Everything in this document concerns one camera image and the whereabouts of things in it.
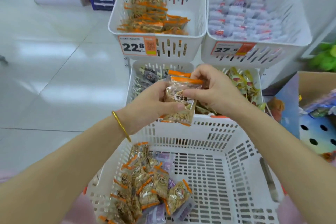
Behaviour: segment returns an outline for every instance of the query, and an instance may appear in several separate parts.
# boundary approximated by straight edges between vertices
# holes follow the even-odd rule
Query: bracelet
[[[123,129],[123,131],[124,131],[124,133],[125,133],[125,135],[126,135],[126,138],[127,138],[128,141],[131,143],[132,140],[131,140],[131,138],[129,137],[128,133],[126,132],[126,129],[124,128],[124,126],[121,124],[121,122],[120,122],[120,120],[119,120],[119,118],[118,118],[116,112],[115,112],[115,111],[112,111],[112,113],[113,113],[115,119],[117,120],[118,124],[120,125],[120,127]]]

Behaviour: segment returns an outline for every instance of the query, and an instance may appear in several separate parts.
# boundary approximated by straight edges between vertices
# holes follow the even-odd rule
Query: price label
[[[255,43],[244,43],[244,42],[217,42],[215,47],[212,49],[211,55],[215,56],[226,56],[226,55],[237,55],[245,56],[252,48]]]
[[[119,36],[124,55],[156,56],[155,36]]]

